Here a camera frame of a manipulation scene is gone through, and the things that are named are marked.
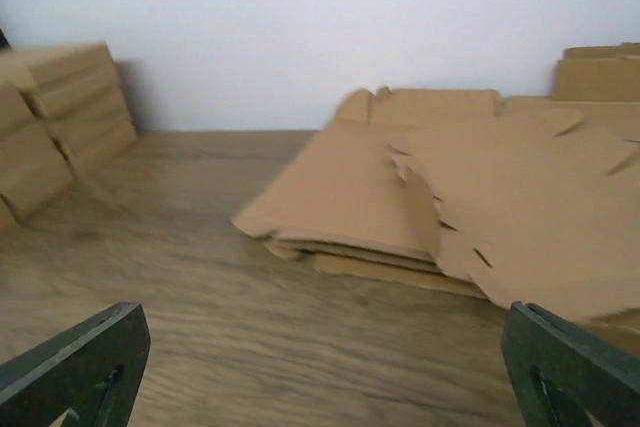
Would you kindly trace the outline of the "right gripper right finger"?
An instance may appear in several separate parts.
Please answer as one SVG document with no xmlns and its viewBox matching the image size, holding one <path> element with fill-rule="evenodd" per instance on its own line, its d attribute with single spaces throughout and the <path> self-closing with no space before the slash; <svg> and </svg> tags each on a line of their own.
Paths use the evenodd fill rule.
<svg viewBox="0 0 640 427">
<path fill-rule="evenodd" d="M 511 305 L 501 351 L 527 426 L 637 426 L 639 332 Z"/>
</svg>

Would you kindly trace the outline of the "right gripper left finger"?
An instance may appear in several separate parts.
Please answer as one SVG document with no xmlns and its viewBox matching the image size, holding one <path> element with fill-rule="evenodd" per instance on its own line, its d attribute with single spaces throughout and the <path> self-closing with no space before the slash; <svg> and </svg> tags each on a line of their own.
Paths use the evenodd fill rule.
<svg viewBox="0 0 640 427">
<path fill-rule="evenodd" d="M 126 426 L 151 347 L 139 303 L 117 303 L 1 365 L 1 424 Z"/>
</svg>

